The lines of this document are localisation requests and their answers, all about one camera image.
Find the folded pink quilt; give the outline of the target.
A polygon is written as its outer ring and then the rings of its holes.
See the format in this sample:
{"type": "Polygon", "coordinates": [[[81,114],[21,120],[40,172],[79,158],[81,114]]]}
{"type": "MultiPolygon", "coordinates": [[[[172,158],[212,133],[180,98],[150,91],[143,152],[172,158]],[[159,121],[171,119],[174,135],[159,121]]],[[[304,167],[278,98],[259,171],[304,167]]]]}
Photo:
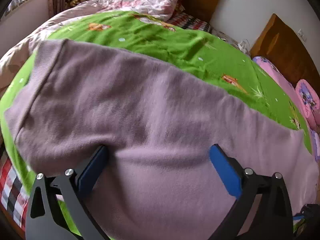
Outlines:
{"type": "Polygon", "coordinates": [[[295,90],[310,128],[319,133],[319,96],[304,79],[298,81],[295,90]]]}

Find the nightstand with floral cover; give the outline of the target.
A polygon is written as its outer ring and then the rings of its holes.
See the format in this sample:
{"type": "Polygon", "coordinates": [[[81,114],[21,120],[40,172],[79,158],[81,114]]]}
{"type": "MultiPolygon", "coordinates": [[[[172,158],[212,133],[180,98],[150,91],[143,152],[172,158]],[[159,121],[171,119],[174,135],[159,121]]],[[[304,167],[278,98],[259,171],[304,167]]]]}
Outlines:
{"type": "MultiPolygon", "coordinates": [[[[230,36],[228,36],[227,34],[218,31],[214,28],[211,29],[210,33],[214,36],[217,36],[219,39],[227,42],[229,45],[233,46],[234,48],[240,50],[238,48],[238,41],[236,41],[235,39],[231,38],[230,36]]],[[[244,53],[245,55],[247,55],[249,58],[251,58],[250,52],[249,53],[244,53]]]]}

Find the pink floral quilt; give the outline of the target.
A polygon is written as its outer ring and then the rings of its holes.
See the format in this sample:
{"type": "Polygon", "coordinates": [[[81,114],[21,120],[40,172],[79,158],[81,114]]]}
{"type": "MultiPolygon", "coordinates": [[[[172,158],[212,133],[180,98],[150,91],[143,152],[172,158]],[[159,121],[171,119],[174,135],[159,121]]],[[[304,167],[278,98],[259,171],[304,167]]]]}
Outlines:
{"type": "Polygon", "coordinates": [[[53,16],[10,48],[1,58],[1,95],[9,88],[38,43],[64,25],[87,15],[114,10],[135,11],[167,21],[173,15],[177,2],[178,0],[90,0],[53,16]]]}

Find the lilac knit pants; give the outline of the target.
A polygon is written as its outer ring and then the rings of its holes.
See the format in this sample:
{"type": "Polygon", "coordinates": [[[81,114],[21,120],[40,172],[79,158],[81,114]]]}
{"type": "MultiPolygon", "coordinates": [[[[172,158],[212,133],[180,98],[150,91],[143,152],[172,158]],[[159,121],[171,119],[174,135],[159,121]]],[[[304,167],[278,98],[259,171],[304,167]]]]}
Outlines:
{"type": "Polygon", "coordinates": [[[114,239],[208,239],[235,201],[210,162],[213,144],[258,174],[281,173],[293,212],[316,199],[318,166],[303,131],[124,49],[41,42],[4,118],[24,161],[47,176],[109,147],[85,204],[114,239]]]}

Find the right wooden headboard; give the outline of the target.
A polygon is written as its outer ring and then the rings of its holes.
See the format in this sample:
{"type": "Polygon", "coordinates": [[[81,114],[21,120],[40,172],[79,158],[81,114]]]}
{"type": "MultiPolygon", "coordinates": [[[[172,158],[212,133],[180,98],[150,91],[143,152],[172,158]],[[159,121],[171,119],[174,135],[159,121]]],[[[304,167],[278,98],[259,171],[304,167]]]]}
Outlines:
{"type": "Polygon", "coordinates": [[[319,93],[319,72],[298,35],[275,13],[250,49],[271,61],[292,85],[306,80],[319,93]]]}

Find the white power strip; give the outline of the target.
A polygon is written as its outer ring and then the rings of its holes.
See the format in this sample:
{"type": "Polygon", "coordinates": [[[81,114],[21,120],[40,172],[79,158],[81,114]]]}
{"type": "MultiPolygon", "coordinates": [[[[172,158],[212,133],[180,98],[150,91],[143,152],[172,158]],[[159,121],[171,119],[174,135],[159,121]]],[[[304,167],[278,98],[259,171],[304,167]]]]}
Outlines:
{"type": "Polygon", "coordinates": [[[238,43],[238,48],[240,49],[240,51],[242,51],[243,53],[249,53],[249,49],[250,49],[250,44],[248,39],[244,39],[241,42],[238,43]]]}

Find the plaid mattress sheet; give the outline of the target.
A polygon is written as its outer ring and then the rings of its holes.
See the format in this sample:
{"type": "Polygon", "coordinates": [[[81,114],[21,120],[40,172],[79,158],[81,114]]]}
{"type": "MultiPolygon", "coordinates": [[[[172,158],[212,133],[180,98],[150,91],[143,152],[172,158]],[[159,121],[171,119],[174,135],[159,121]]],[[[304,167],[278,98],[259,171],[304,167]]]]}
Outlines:
{"type": "Polygon", "coordinates": [[[188,15],[185,12],[172,16],[167,21],[168,24],[178,26],[182,29],[201,30],[207,33],[212,31],[212,27],[208,22],[202,21],[194,16],[188,15]]]}

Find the pink bed sheet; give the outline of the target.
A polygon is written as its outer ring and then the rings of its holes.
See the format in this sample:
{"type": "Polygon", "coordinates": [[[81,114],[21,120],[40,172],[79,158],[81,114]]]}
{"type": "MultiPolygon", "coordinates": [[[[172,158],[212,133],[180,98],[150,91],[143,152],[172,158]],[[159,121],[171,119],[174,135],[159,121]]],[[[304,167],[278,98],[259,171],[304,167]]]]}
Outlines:
{"type": "Polygon", "coordinates": [[[307,122],[307,128],[309,129],[313,155],[315,160],[319,162],[319,133],[310,128],[309,123],[304,116],[300,98],[295,90],[296,85],[293,86],[291,83],[289,83],[289,81],[285,79],[280,71],[268,59],[256,56],[253,58],[253,62],[255,62],[261,70],[264,70],[284,90],[284,92],[290,97],[295,106],[298,108],[300,114],[302,114],[304,120],[307,122]]]}

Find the white wall switch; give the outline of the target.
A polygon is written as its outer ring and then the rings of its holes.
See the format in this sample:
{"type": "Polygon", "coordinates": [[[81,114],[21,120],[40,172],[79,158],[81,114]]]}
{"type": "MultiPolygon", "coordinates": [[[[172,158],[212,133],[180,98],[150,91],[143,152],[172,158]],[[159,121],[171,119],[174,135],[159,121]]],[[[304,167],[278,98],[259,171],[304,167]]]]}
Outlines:
{"type": "Polygon", "coordinates": [[[302,29],[299,29],[298,35],[300,36],[300,38],[301,38],[304,42],[307,41],[306,35],[305,35],[304,32],[302,31],[302,29]]]}

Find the green cartoon bed sheet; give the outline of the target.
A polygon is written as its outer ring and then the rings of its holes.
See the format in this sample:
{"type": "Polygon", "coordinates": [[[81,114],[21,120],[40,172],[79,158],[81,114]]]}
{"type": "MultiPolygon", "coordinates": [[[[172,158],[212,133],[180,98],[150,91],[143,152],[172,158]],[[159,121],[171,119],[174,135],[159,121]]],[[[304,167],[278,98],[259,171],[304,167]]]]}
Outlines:
{"type": "Polygon", "coordinates": [[[312,156],[309,130],[297,107],[260,67],[218,37],[204,31],[185,30],[133,11],[100,12],[73,21],[40,41],[17,72],[1,99],[1,130],[5,148],[16,170],[15,185],[24,190],[21,201],[30,197],[36,174],[17,150],[5,122],[4,112],[27,84],[35,53],[46,40],[94,43],[167,62],[203,82],[222,88],[249,108],[281,126],[304,132],[304,145],[312,156]]]}

